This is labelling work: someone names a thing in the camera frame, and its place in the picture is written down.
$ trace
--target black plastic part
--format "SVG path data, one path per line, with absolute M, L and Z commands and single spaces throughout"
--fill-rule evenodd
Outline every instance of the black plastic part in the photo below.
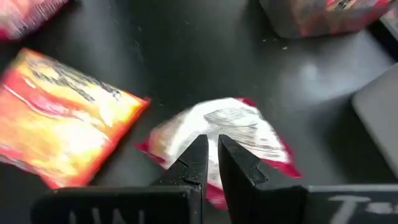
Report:
M 208 139 L 202 134 L 152 185 L 205 186 L 207 182 Z
M 398 185 L 308 188 L 304 224 L 398 223 Z
M 132 188 L 65 188 L 34 203 L 33 224 L 203 222 L 208 141 L 199 136 L 154 184 Z
M 225 135 L 219 138 L 218 159 L 232 224 L 300 223 L 305 188 L 278 186 L 274 178 L 289 177 L 271 167 L 265 169 L 258 157 Z

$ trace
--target crinkled plastic wrapper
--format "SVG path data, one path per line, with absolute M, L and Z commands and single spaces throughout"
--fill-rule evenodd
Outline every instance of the crinkled plastic wrapper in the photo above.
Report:
M 0 40 L 16 40 L 36 30 L 69 0 L 0 0 Z
M 136 146 L 168 169 L 199 134 L 207 135 L 209 145 L 206 197 L 217 208 L 226 208 L 218 167 L 219 134 L 228 135 L 281 173 L 291 178 L 301 176 L 291 150 L 247 98 L 199 103 L 153 129 L 147 141 Z
M 0 88 L 0 158 L 51 188 L 87 184 L 148 102 L 22 50 Z

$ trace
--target red snack bag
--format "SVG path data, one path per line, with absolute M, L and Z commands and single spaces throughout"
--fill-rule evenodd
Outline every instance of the red snack bag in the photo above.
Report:
M 283 174 L 301 176 L 294 167 L 292 152 L 247 98 L 199 103 L 153 129 L 148 140 L 136 146 L 168 169 L 199 134 L 207 135 L 209 145 L 206 197 L 217 208 L 226 208 L 218 168 L 219 134 L 228 135 Z
M 148 105 L 31 50 L 0 86 L 0 160 L 51 188 L 86 185 Z
M 38 28 L 69 0 L 1 0 L 0 40 L 16 40 Z

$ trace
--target orange snack package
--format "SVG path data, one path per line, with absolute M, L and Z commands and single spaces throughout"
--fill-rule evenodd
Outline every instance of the orange snack package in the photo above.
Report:
M 0 161 L 51 188 L 86 185 L 148 104 L 24 49 L 0 87 Z

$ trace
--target black table surface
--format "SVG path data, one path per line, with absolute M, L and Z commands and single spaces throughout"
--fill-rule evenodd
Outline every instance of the black table surface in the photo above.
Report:
M 0 45 L 0 67 L 32 48 L 151 106 L 91 184 L 143 186 L 161 168 L 134 148 L 194 104 L 246 96 L 294 150 L 302 184 L 396 182 L 351 104 L 352 94 L 395 60 L 368 30 L 284 40 L 257 0 L 84 0 L 22 42 Z M 0 165 L 0 222 L 29 223 L 42 181 Z M 206 206 L 207 223 L 228 213 Z

